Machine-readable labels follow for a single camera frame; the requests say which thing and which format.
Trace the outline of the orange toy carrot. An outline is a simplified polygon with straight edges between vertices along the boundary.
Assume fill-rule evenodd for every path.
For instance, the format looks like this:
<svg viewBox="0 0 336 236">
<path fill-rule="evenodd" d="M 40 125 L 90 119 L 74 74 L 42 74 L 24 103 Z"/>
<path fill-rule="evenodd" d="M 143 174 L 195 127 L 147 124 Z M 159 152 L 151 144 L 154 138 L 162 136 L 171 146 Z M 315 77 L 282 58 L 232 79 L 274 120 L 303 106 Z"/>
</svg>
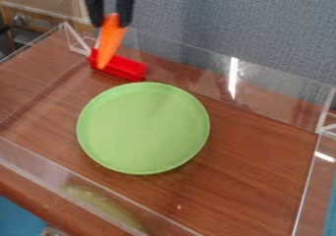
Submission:
<svg viewBox="0 0 336 236">
<path fill-rule="evenodd" d="M 100 31 L 98 45 L 98 68 L 104 69 L 110 64 L 127 35 L 127 27 L 120 26 L 120 15 L 111 14 L 106 19 Z"/>
</svg>

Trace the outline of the green round plate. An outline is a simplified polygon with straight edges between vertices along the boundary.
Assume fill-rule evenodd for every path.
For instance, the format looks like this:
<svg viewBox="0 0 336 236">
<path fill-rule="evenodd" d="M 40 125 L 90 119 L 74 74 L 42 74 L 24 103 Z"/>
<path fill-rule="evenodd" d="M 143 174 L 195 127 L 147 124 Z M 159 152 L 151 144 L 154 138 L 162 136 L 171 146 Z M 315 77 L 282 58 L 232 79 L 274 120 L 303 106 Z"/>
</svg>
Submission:
<svg viewBox="0 0 336 236">
<path fill-rule="evenodd" d="M 102 92 L 78 119 L 76 137 L 104 167 L 132 175 L 175 169 L 202 151 L 211 133 L 206 107 L 187 91 L 132 83 Z"/>
</svg>

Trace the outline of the red plastic block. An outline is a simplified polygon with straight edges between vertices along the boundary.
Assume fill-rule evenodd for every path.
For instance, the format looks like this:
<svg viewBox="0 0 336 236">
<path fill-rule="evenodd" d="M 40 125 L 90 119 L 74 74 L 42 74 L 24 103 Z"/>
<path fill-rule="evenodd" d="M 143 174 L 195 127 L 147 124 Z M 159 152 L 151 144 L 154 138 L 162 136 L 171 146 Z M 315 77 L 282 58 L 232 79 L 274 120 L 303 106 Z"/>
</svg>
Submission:
<svg viewBox="0 0 336 236">
<path fill-rule="evenodd" d="M 136 62 L 124 56 L 116 55 L 106 68 L 100 69 L 98 67 L 98 53 L 99 50 L 94 48 L 91 55 L 87 58 L 92 69 L 132 82 L 140 82 L 144 80 L 147 70 L 147 65 L 144 63 Z"/>
</svg>

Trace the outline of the clear acrylic enclosure wall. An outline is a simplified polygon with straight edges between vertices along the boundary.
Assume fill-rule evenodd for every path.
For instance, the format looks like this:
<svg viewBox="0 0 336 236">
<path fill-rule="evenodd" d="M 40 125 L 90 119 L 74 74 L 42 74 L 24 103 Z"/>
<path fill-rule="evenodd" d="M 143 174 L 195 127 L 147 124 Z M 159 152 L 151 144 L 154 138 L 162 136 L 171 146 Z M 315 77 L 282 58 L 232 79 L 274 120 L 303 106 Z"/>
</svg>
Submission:
<svg viewBox="0 0 336 236">
<path fill-rule="evenodd" d="M 0 196 L 71 236 L 323 236 L 336 170 L 336 89 L 131 31 L 140 83 L 187 91 L 210 137 L 175 169 L 132 175 L 78 142 L 90 101 L 132 82 L 91 68 L 91 36 L 62 29 L 0 63 Z"/>
</svg>

